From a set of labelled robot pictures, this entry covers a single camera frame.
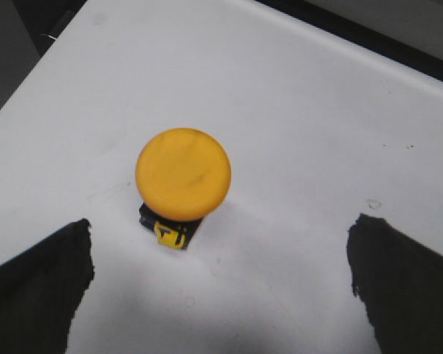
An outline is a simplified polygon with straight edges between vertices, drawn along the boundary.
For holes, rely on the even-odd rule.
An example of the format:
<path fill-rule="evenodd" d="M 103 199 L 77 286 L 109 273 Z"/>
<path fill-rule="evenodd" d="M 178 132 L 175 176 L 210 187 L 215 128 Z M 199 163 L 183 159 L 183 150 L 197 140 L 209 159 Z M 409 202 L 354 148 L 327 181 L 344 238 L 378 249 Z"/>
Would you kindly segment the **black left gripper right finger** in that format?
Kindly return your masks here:
<path fill-rule="evenodd" d="M 443 256 L 361 214 L 346 244 L 351 288 L 382 353 L 443 353 Z"/>

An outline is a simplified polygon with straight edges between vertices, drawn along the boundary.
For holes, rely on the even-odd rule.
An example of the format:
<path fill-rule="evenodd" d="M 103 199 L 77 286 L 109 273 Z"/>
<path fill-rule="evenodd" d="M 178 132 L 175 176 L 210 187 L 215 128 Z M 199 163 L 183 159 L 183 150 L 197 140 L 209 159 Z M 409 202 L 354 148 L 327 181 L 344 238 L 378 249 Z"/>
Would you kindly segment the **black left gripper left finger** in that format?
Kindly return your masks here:
<path fill-rule="evenodd" d="M 91 224 L 72 222 L 0 265 L 0 353 L 65 353 L 94 279 Z"/>

